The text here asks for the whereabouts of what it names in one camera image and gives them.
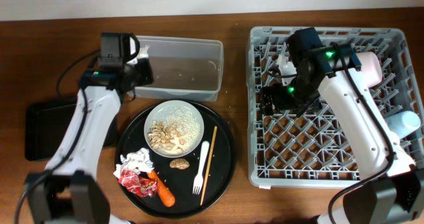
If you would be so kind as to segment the white tissue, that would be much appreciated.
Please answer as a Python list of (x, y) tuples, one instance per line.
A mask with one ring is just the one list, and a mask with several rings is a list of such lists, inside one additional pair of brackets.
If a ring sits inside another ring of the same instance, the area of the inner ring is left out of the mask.
[(146, 45), (144, 47), (141, 47), (138, 50), (138, 52), (136, 53), (135, 46), (134, 45), (131, 45), (132, 55), (136, 55), (136, 57), (133, 58), (132, 60), (129, 60), (127, 62), (127, 64), (135, 65), (135, 64), (138, 63), (138, 60), (144, 59), (144, 58), (148, 58), (148, 49), (149, 48), (150, 48), (150, 46), (149, 45)]
[(126, 156), (119, 157), (120, 164), (115, 165), (113, 175), (120, 178), (124, 170), (129, 170), (136, 174), (141, 172), (150, 173), (153, 171), (153, 162), (150, 160), (150, 152), (147, 148), (141, 148), (137, 152), (130, 152)]

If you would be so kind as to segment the pink bowl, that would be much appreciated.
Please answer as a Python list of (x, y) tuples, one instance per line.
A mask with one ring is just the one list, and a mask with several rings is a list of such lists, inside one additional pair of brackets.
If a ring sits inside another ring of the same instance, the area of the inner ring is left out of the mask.
[(382, 69), (377, 55), (373, 52), (361, 52), (356, 54), (363, 72), (363, 80), (367, 87), (379, 84), (382, 79)]

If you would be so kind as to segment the white cup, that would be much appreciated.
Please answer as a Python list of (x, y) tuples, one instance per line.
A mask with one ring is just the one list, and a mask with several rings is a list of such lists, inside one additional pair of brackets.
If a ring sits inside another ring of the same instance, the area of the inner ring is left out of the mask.
[(421, 126), (419, 116), (412, 111), (402, 111), (385, 118), (389, 129), (400, 139), (415, 132)]

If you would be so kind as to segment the red snack wrapper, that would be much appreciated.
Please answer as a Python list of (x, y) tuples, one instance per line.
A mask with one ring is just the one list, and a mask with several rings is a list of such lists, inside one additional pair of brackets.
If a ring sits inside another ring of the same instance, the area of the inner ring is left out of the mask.
[(139, 176), (130, 170), (123, 170), (119, 178), (120, 185), (138, 197), (154, 197), (158, 191), (157, 181)]

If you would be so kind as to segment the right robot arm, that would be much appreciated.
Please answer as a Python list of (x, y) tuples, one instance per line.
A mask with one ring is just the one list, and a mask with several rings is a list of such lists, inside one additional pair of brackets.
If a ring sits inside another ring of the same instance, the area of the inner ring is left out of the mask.
[(370, 88), (382, 81), (377, 55), (347, 44), (289, 42), (296, 73), (289, 85), (261, 89), (263, 112), (291, 109), (298, 115), (323, 98), (353, 151), (360, 181), (338, 193), (316, 223), (402, 223), (423, 213), (423, 170), (400, 145), (378, 110)]

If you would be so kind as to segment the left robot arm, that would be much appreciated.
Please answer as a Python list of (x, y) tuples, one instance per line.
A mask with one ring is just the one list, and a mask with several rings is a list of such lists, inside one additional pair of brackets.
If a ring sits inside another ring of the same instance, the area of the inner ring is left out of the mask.
[(126, 92), (153, 82), (147, 58), (108, 70), (86, 70), (64, 138), (42, 173), (30, 173), (14, 222), (27, 201), (35, 223), (122, 223), (97, 183), (97, 167), (109, 127)]

